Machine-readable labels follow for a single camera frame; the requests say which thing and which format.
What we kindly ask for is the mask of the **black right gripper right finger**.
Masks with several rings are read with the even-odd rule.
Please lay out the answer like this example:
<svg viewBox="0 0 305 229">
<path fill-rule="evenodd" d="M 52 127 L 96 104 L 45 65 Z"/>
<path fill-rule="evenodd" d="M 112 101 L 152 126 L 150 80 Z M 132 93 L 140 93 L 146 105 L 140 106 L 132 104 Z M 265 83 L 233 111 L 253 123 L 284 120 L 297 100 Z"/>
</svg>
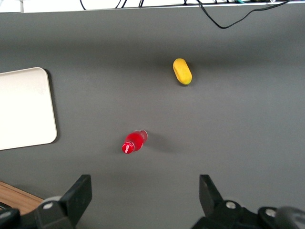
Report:
<svg viewBox="0 0 305 229">
<path fill-rule="evenodd" d="M 199 176 L 199 200 L 204 217 L 193 229 L 260 229 L 257 214 L 222 198 L 209 175 Z"/>
</svg>

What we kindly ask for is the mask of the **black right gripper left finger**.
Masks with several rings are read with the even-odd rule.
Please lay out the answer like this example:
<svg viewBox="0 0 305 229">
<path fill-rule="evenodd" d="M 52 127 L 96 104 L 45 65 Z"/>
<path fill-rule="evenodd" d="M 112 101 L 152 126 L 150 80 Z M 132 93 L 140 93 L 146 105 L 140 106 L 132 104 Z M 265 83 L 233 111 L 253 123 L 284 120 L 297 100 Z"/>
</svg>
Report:
<svg viewBox="0 0 305 229">
<path fill-rule="evenodd" d="M 44 200 L 34 211 L 39 229 L 74 229 L 92 200 L 90 175 L 81 175 L 61 197 Z"/>
</svg>

